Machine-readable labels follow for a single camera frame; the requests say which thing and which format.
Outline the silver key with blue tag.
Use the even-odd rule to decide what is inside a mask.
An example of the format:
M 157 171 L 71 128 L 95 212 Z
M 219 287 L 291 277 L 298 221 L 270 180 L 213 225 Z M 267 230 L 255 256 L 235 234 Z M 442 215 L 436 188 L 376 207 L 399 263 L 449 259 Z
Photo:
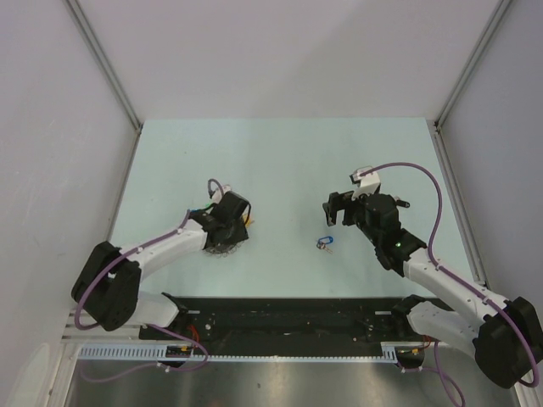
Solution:
M 327 246 L 324 246 L 324 245 L 319 245 L 316 241 L 316 248 L 321 250 L 321 251 L 324 251 L 326 253 L 329 253 L 331 254 L 333 252 L 333 250 L 329 247 L 329 245 Z

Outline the metal band with key rings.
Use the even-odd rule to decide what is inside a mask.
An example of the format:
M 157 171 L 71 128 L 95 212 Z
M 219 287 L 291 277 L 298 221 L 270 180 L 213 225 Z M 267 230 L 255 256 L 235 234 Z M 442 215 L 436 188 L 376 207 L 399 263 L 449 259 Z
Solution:
M 204 253 L 213 257 L 227 257 L 230 254 L 234 254 L 239 248 L 243 246 L 243 243 L 235 244 L 219 244 L 217 246 L 211 246 L 204 249 Z

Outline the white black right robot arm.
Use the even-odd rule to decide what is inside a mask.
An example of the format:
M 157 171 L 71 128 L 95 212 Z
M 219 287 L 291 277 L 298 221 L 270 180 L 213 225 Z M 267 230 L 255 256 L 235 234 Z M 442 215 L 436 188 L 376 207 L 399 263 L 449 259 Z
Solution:
M 430 258 L 429 246 L 400 223 L 402 204 L 380 192 L 360 197 L 333 192 L 322 207 L 329 226 L 342 212 L 343 225 L 361 230 L 384 269 L 426 288 L 448 306 L 442 310 L 416 296 L 406 298 L 402 312 L 391 319 L 399 339 L 429 335 L 474 358 L 497 386 L 522 382 L 542 360 L 542 327 L 535 307 L 525 298 L 509 300 L 445 272 Z

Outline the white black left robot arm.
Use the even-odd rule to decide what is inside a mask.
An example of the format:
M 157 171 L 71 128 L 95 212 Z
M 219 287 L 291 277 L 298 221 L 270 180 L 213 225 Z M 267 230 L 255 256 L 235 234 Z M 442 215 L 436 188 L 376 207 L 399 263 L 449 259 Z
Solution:
M 170 294 L 144 291 L 142 282 L 185 255 L 232 252 L 249 238 L 251 210 L 246 198 L 219 189 L 211 205 L 188 210 L 180 225 L 147 242 L 131 248 L 99 243 L 71 289 L 76 328 L 112 332 L 135 322 L 157 326 L 171 339 L 181 337 L 188 328 L 183 306 Z

